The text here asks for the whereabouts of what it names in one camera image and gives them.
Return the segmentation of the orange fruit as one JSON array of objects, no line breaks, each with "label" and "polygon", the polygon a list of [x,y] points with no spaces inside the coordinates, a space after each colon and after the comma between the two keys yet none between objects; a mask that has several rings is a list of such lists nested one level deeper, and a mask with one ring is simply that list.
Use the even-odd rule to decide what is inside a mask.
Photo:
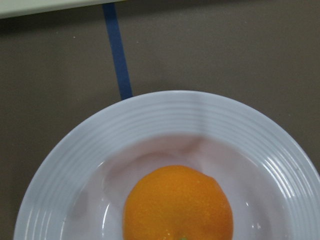
[{"label": "orange fruit", "polygon": [[125,240],[231,240],[233,231],[232,209],[218,182],[182,165],[144,176],[123,209]]}]

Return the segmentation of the white round plate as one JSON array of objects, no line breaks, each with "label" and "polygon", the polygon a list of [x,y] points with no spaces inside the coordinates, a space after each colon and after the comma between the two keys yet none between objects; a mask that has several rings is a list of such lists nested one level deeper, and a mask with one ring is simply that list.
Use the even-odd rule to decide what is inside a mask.
[{"label": "white round plate", "polygon": [[120,240],[124,202],[157,168],[216,179],[236,240],[317,240],[320,177],[296,141],[257,110],[198,91],[113,104],[49,153],[21,203],[16,240]]}]

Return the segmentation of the cream bear tray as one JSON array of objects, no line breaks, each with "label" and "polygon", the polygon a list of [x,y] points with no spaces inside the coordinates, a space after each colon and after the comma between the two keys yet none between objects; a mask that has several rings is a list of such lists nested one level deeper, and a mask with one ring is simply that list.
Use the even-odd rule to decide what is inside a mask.
[{"label": "cream bear tray", "polygon": [[0,18],[116,3],[119,0],[0,0]]}]

